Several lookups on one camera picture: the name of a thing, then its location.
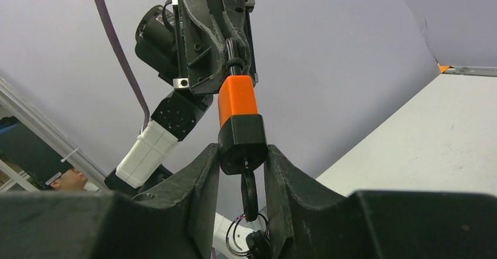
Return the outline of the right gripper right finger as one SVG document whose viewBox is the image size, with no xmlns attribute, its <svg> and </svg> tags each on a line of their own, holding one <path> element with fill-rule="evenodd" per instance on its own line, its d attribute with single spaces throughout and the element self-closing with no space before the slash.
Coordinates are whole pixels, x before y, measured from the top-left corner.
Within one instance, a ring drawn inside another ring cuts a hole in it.
<svg viewBox="0 0 497 259">
<path fill-rule="evenodd" d="M 496 197 L 358 190 L 342 196 L 274 145 L 264 165 L 272 258 L 495 258 Z"/>
</svg>

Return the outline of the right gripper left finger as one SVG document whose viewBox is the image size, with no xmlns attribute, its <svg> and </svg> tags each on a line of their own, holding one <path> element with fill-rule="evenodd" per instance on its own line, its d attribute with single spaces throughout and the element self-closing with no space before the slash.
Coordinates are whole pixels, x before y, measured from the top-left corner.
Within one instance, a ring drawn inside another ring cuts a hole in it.
<svg viewBox="0 0 497 259">
<path fill-rule="evenodd" d="M 1 194 L 2 258 L 209 258 L 219 159 L 208 145 L 135 197 L 113 192 Z"/>
</svg>

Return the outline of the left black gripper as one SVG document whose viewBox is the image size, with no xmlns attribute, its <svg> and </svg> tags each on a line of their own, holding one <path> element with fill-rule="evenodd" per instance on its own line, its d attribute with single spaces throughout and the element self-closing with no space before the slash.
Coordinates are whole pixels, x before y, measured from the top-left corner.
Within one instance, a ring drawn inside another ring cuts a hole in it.
<svg viewBox="0 0 497 259">
<path fill-rule="evenodd" d="M 255 0 L 172 0 L 179 81 L 195 95 L 217 94 L 231 75 L 258 82 L 250 13 Z"/>
</svg>

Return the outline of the black key bunch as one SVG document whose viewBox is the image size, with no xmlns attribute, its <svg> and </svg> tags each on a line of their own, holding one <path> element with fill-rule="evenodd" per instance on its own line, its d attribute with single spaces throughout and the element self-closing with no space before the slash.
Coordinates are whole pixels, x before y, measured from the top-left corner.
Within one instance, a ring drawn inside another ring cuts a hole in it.
<svg viewBox="0 0 497 259">
<path fill-rule="evenodd" d="M 244 213 L 232 221 L 225 236 L 226 247 L 230 254 L 246 258 L 270 258 L 270 227 L 265 215 L 258 211 L 256 179 L 249 168 L 248 160 L 243 161 L 241 171 L 241 196 Z M 242 250 L 236 240 L 236 230 L 242 220 L 253 222 L 262 218 L 264 230 L 252 231 L 246 236 L 247 250 Z"/>
</svg>

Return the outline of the orange black padlock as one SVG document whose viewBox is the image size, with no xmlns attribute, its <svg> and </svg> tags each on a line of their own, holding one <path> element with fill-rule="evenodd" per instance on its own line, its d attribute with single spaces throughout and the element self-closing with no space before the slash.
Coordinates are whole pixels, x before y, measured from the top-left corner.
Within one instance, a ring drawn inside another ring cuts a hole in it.
<svg viewBox="0 0 497 259">
<path fill-rule="evenodd" d="M 243 74 L 234 38 L 226 39 L 229 75 L 218 95 L 220 167 L 227 175 L 255 170 L 266 159 L 268 144 L 263 117 L 258 113 L 251 76 Z"/>
</svg>

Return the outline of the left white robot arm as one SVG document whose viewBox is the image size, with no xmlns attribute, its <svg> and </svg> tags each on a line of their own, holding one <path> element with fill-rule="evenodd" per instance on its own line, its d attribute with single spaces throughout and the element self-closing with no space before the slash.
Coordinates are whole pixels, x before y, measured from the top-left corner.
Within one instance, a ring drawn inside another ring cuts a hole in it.
<svg viewBox="0 0 497 259">
<path fill-rule="evenodd" d="M 251 0 L 167 0 L 152 7 L 135 31 L 135 54 L 173 90 L 154 111 L 106 184 L 135 192 L 152 221 L 148 258 L 209 258 L 219 174 L 239 175 L 243 218 L 258 218 L 254 171 L 268 154 L 257 109 Z M 213 103 L 220 129 L 189 165 L 144 189 L 166 157 Z"/>
</svg>

